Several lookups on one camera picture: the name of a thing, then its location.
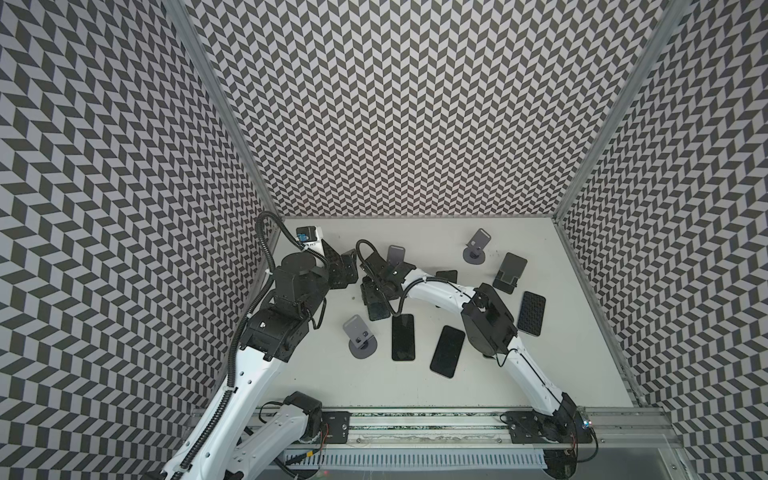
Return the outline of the white-edged phone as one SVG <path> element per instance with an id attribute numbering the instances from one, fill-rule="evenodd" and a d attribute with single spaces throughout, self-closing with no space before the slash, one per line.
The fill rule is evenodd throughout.
<path id="1" fill-rule="evenodd" d="M 391 323 L 393 361 L 413 361 L 415 359 L 414 316 L 397 315 Z"/>

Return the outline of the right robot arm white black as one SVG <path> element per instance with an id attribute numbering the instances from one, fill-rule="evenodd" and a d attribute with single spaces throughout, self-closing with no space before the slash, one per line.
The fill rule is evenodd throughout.
<path id="1" fill-rule="evenodd" d="M 408 299 L 460 317 L 461 330 L 447 326 L 441 331 L 430 364 L 433 372 L 453 377 L 468 342 L 522 389 L 530 408 L 500 417 L 514 443 L 567 443 L 575 449 L 597 440 L 576 402 L 533 360 L 520 337 L 519 324 L 492 285 L 465 287 L 407 262 L 393 265 L 366 239 L 356 242 L 355 255 L 365 273 L 363 298 L 372 320 L 391 318 L 393 330 L 403 329 L 410 322 L 405 312 Z"/>

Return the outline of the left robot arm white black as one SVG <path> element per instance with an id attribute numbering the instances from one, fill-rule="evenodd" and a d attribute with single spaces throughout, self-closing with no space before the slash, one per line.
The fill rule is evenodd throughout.
<path id="1" fill-rule="evenodd" d="M 322 404 L 301 392 L 255 432 L 247 427 L 298 345 L 322 326 L 328 292 L 358 281 L 356 255 L 336 252 L 318 227 L 290 232 L 271 211 L 258 215 L 256 233 L 267 279 L 236 327 L 223 383 L 177 453 L 148 479 L 255 479 L 271 465 L 303 479 L 282 460 L 284 450 L 324 440 Z"/>

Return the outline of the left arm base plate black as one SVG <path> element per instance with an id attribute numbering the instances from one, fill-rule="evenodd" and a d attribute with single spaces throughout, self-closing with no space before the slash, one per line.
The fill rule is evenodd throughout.
<path id="1" fill-rule="evenodd" d="M 319 439 L 325 445 L 346 444 L 349 438 L 350 421 L 350 411 L 323 410 L 321 412 Z"/>

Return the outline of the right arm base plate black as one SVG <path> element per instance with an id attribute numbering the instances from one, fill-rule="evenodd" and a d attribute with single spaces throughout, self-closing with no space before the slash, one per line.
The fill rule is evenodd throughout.
<path id="1" fill-rule="evenodd" d="M 594 442 L 589 422 L 579 413 L 545 416 L 534 410 L 507 411 L 499 416 L 513 444 L 590 444 Z"/>

